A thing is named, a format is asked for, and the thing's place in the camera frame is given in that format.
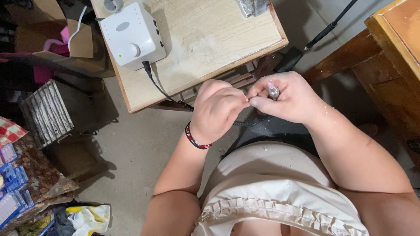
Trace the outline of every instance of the ruffle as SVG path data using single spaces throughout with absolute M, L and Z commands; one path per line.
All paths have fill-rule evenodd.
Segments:
M 295 223 L 300 226 L 312 228 L 325 234 L 338 236 L 368 236 L 358 229 L 346 225 L 343 221 L 329 217 L 322 213 L 295 207 L 278 201 L 266 201 L 257 199 L 228 199 L 207 205 L 200 217 L 195 221 L 197 226 L 200 222 L 212 221 L 231 214 L 259 216 L 271 220 L 282 220 Z

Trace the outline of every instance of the gray floor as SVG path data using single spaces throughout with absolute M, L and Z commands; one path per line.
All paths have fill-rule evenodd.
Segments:
M 289 38 L 290 45 L 303 48 L 339 14 L 349 0 L 273 0 L 276 12 Z M 391 0 L 359 1 L 346 15 L 333 34 L 328 35 L 297 65 L 304 72 L 329 55 L 340 45 L 364 29 L 363 21 Z M 118 112 L 119 123 L 100 129 L 96 140 L 101 157 L 109 171 L 82 184 L 77 200 L 111 205 L 112 222 L 107 235 L 138 235 L 141 231 L 153 186 L 170 157 L 191 113 L 146 109 L 128 114 L 115 78 L 105 79 L 110 99 Z M 362 124 L 377 116 L 372 103 L 351 72 L 328 78 L 314 86 L 317 93 L 355 124 Z M 247 117 L 249 109 L 241 114 Z M 233 127 L 209 151 L 203 184 L 240 132 Z M 411 171 L 412 163 L 405 150 L 394 141 L 388 128 L 377 136 L 407 171 L 412 184 L 420 187 L 419 176 Z

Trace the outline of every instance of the white control box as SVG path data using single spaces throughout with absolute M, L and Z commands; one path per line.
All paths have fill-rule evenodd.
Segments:
M 156 62 L 166 57 L 155 19 L 140 3 L 132 3 L 120 12 L 100 21 L 112 56 L 130 70 L 143 68 L 143 61 Z

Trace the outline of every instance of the bracelet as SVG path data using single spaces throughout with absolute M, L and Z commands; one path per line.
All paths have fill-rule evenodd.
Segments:
M 191 132 L 190 132 L 190 130 L 189 130 L 189 124 L 191 123 L 191 121 L 188 123 L 188 125 L 185 127 L 185 134 L 186 134 L 186 136 L 187 136 L 187 138 L 188 138 L 188 140 L 192 143 L 192 145 L 194 145 L 196 148 L 199 148 L 199 149 L 202 149 L 202 150 L 204 150 L 204 149 L 207 149 L 207 148 L 209 148 L 209 147 L 211 147 L 213 144 L 209 144 L 209 145 L 201 145 L 201 144 L 199 144 L 197 141 L 195 141 L 194 140 L 194 138 L 191 136 Z

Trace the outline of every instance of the black cable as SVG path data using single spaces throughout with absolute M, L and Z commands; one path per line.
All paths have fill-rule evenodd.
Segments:
M 323 29 L 323 31 L 321 31 L 314 39 L 312 39 L 312 41 L 310 41 L 306 47 L 305 50 L 312 48 L 313 45 L 315 45 L 317 42 L 319 42 L 323 37 L 325 37 L 329 32 L 331 32 L 335 27 L 337 27 L 337 24 L 339 22 L 339 20 L 341 20 L 341 18 L 347 13 L 347 11 L 350 10 L 350 8 L 352 8 L 352 6 L 357 2 L 357 0 L 352 0 L 347 6 L 346 8 L 344 8 L 344 10 L 340 13 L 340 15 L 337 17 L 337 19 L 333 22 L 331 22 L 331 24 L 329 24 L 327 27 L 325 27 L 325 29 Z
M 150 64 L 148 61 L 144 61 L 143 62 L 144 65 L 144 70 L 146 71 L 147 75 L 149 76 L 150 80 L 152 81 L 152 83 L 155 85 L 155 87 L 163 94 L 165 95 L 165 97 L 167 97 L 169 100 L 176 102 L 174 99 L 172 99 L 169 95 L 167 95 L 164 91 L 162 91 L 159 86 L 155 83 L 155 81 L 153 80 L 153 76 L 152 76 L 152 68 L 150 67 Z M 190 104 L 187 104 L 183 101 L 178 101 L 176 102 L 179 105 L 181 105 L 182 107 L 185 107 L 186 109 L 190 110 L 190 111 L 194 111 L 194 107 L 192 107 Z M 243 122 L 243 121 L 235 121 L 233 123 L 234 126 L 244 126 L 244 127 L 251 127 L 254 126 L 255 124 L 254 122 Z

